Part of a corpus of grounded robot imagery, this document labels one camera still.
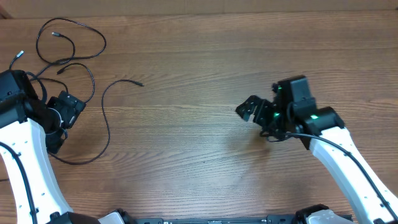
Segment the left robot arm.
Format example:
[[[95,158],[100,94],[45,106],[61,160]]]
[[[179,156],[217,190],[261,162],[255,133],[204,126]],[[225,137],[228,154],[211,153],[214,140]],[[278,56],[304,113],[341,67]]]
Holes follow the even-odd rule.
[[[85,106],[65,91],[45,103],[25,71],[1,73],[1,157],[18,223],[134,223],[120,208],[102,218],[75,213],[60,191],[49,153],[58,152]]]

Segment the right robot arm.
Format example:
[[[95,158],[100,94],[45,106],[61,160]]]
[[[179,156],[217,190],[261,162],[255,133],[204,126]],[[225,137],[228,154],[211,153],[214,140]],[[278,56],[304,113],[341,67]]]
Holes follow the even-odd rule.
[[[397,197],[358,151],[338,113],[317,107],[306,76],[283,79],[272,90],[272,101],[251,95],[236,113],[259,125],[269,142],[301,140],[333,177],[359,223],[397,223]]]

